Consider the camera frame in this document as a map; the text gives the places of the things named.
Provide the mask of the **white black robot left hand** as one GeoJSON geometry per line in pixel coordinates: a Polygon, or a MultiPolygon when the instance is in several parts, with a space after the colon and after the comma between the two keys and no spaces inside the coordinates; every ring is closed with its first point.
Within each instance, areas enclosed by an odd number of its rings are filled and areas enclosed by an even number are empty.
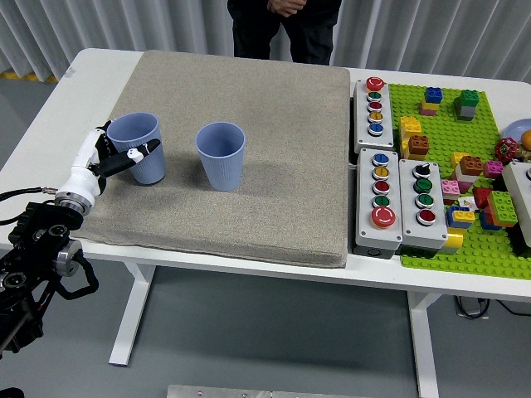
{"type": "Polygon", "coordinates": [[[91,130],[56,200],[92,206],[105,189],[105,179],[128,169],[142,185],[154,184],[165,176],[159,122],[153,114],[126,114],[91,130]]]}

